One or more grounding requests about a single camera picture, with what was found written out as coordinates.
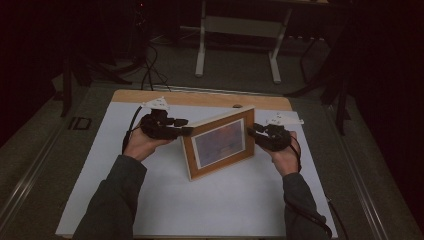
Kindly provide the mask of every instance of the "table leg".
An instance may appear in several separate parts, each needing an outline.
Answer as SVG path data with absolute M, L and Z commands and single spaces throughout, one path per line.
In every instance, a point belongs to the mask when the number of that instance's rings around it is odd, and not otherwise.
M 284 39 L 284 33 L 286 32 L 287 24 L 289 22 L 291 12 L 292 12 L 291 8 L 287 9 L 284 22 L 281 25 L 280 32 L 278 33 L 278 36 L 277 36 L 277 42 L 275 44 L 275 48 L 273 51 L 269 52 L 269 63 L 271 66 L 272 79 L 274 80 L 274 83 L 276 84 L 281 83 L 280 72 L 278 70 L 277 55 L 278 55 L 278 52 L 280 51 L 281 43 L 283 42 L 283 39 Z
M 202 17 L 200 20 L 200 46 L 197 54 L 196 77 L 203 76 L 203 66 L 205 64 L 205 18 L 206 18 L 206 1 L 202 1 Z

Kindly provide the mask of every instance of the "person's right hand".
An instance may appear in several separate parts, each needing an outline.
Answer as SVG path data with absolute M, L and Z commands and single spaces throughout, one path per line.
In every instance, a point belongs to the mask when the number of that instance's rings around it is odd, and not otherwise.
M 297 137 L 296 132 L 290 132 L 290 135 L 292 136 L 291 145 L 294 147 L 294 149 L 296 149 L 297 152 L 300 152 L 300 146 L 298 142 L 293 139 Z M 290 147 L 287 147 L 284 150 L 278 152 L 272 152 L 265 148 L 262 149 L 271 156 L 272 162 L 274 163 L 275 168 L 277 168 L 277 171 L 281 176 L 284 177 L 290 173 L 299 172 L 296 153 Z

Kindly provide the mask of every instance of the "light gray floor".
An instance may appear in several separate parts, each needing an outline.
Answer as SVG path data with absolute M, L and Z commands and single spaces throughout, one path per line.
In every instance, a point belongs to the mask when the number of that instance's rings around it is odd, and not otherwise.
M 194 76 L 197 49 L 193 41 L 187 39 L 179 46 L 154 45 L 158 51 L 155 68 L 168 78 L 171 90 L 281 95 L 305 85 L 298 65 L 306 47 L 301 40 L 283 43 L 278 57 L 283 78 L 280 85 L 271 80 L 266 51 L 245 51 L 237 46 L 237 50 L 230 51 L 227 46 L 209 44 L 202 78 Z M 320 44 L 307 58 L 309 76 L 319 68 L 328 50 Z M 153 50 L 149 56 L 153 60 Z M 43 152 L 46 152 L 43 169 L 16 216 L 11 218 L 4 239 L 61 239 L 54 231 L 113 92 L 119 88 L 139 89 L 144 72 L 143 69 L 125 76 L 134 82 L 130 86 L 116 85 L 94 74 L 96 79 L 90 88 L 75 88 L 74 105 L 68 118 L 59 117 L 60 102 L 49 101 L 0 149 L 0 205 L 3 206 L 20 176 L 38 159 L 37 154 L 49 137 L 58 133 L 58 138 L 52 141 L 53 147 Z M 155 74 L 153 82 L 160 83 Z M 167 89 L 159 85 L 154 86 L 155 90 Z M 422 239 L 354 99 L 348 101 L 351 120 L 345 121 L 346 136 L 343 137 L 334 127 L 334 106 L 320 104 L 321 91 L 290 100 L 293 109 L 306 122 L 305 135 L 323 187 L 333 199 L 350 239 Z M 69 130 L 71 117 L 91 118 L 92 126 L 87 131 Z M 341 239 L 345 239 L 339 223 L 337 228 Z

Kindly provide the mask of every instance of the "motion capture device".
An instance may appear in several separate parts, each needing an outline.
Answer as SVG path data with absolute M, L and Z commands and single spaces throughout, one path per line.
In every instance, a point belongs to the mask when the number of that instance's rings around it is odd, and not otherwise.
M 141 118 L 139 124 L 133 128 L 135 119 L 143 107 L 150 108 L 151 112 L 150 114 L 144 115 Z M 183 127 L 188 124 L 188 120 L 168 118 L 167 110 L 169 109 L 170 107 L 166 103 L 164 97 L 152 100 L 147 103 L 142 103 L 134 113 L 131 125 L 125 134 L 124 140 L 122 142 L 122 152 L 124 152 L 128 145 L 132 131 L 138 128 L 140 128 L 144 134 L 152 139 L 174 140 L 179 136 L 189 136 L 193 128 Z
M 278 152 L 290 147 L 293 152 L 296 154 L 298 169 L 299 172 L 302 169 L 302 165 L 300 164 L 300 144 L 296 140 L 296 138 L 290 135 L 290 132 L 287 131 L 284 127 L 284 123 L 292 122 L 293 119 L 287 118 L 281 113 L 277 113 L 277 115 L 269 120 L 267 120 L 266 126 L 263 126 L 258 123 L 253 124 L 253 128 L 247 128 L 247 134 L 252 136 L 255 139 L 255 143 L 270 150 L 271 152 Z M 293 147 L 291 144 L 292 139 L 299 146 L 299 152 Z

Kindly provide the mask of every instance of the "picture frame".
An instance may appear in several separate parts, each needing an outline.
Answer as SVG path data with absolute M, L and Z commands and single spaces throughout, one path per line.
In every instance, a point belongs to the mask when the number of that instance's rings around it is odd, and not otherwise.
M 255 121 L 254 108 L 236 108 L 185 126 L 192 128 L 190 136 L 182 137 L 190 181 L 254 155 L 255 140 L 247 134 Z

